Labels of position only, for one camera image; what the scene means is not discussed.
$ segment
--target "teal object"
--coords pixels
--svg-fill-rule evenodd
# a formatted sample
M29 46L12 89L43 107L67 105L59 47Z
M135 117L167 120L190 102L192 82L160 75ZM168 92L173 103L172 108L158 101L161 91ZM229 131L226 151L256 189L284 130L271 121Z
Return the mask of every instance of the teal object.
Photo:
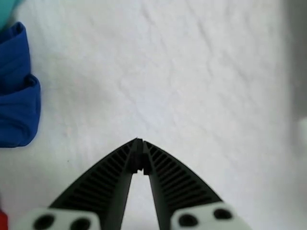
M22 0L0 0L0 30L2 30L10 17L14 7Z

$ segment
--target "blue cloth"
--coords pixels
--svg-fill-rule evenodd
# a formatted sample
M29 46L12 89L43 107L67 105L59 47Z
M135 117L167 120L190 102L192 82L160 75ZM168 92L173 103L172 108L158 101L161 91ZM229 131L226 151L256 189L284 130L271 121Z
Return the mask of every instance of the blue cloth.
M31 73L25 27L16 23L0 33L0 147L29 144L41 110L40 84Z

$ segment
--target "white cloth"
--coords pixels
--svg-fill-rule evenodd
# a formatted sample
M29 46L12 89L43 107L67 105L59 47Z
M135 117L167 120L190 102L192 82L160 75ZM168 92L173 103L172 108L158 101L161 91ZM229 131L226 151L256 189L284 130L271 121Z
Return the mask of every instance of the white cloth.
M188 165L253 229L305 229L282 1L27 0L15 19L27 28L42 115L29 146L0 149L11 222L139 137ZM144 176L133 178L122 229L158 229Z

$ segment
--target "red object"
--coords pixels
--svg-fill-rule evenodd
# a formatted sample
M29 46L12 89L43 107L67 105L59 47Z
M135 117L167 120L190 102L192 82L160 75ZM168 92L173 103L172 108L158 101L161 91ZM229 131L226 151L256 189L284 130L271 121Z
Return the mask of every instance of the red object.
M0 230L8 230L8 216L0 210Z

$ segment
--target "screw hole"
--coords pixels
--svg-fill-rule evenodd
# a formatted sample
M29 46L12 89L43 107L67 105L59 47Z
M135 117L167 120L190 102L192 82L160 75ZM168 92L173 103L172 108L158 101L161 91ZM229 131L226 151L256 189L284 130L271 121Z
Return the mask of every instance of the screw hole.
M231 219L232 214L226 209L219 208L214 211L214 217L217 219Z
M51 214L46 214L40 216L34 223L34 229L36 230L45 230L51 227L54 222L54 216Z
M182 227L193 227L198 224L197 219L190 214L183 214L179 218L179 225Z
M71 230L88 230L90 226L91 222L87 218L79 218L71 224Z

